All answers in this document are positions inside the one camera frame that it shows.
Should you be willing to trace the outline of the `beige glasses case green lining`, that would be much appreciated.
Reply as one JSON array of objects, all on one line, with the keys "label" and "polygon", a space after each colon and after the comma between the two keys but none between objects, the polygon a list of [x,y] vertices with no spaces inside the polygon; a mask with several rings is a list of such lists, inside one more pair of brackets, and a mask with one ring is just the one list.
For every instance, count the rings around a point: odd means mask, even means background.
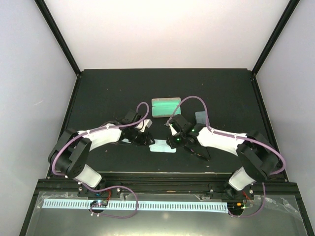
[{"label": "beige glasses case green lining", "polygon": [[152,117],[154,118],[166,118],[170,117],[177,106],[180,104],[181,98],[154,98],[152,103]]}]

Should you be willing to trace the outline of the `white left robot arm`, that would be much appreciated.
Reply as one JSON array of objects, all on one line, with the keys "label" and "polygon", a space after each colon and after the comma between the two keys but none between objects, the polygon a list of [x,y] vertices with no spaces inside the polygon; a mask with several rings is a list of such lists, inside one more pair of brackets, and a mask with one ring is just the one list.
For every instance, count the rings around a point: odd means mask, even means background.
[{"label": "white left robot arm", "polygon": [[109,121],[92,130],[67,129],[48,156],[52,172],[83,183],[94,196],[101,196],[106,185],[101,181],[102,176],[87,164],[89,153],[103,145],[117,144],[123,140],[136,146],[154,144],[148,132],[151,125],[150,119],[130,110],[124,118]]}]

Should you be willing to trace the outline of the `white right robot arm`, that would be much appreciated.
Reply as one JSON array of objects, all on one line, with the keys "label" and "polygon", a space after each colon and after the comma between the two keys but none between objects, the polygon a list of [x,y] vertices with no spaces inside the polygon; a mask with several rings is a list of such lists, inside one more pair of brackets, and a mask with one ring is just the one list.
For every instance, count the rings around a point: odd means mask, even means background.
[{"label": "white right robot arm", "polygon": [[266,181],[279,162],[258,132],[234,134],[209,128],[205,124],[192,125],[182,115],[171,118],[166,126],[171,132],[166,142],[172,149],[193,146],[216,148],[239,158],[241,168],[224,185],[224,193],[229,198],[236,198],[250,184]]}]

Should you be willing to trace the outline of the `light blue cleaning cloth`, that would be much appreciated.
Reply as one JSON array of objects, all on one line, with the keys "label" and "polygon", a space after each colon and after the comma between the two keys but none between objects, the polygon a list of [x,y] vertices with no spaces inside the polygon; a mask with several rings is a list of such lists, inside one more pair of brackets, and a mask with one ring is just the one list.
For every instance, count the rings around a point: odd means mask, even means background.
[{"label": "light blue cleaning cloth", "polygon": [[175,153],[176,148],[172,149],[167,143],[166,140],[155,139],[155,143],[149,145],[151,152],[164,152],[164,153]]}]

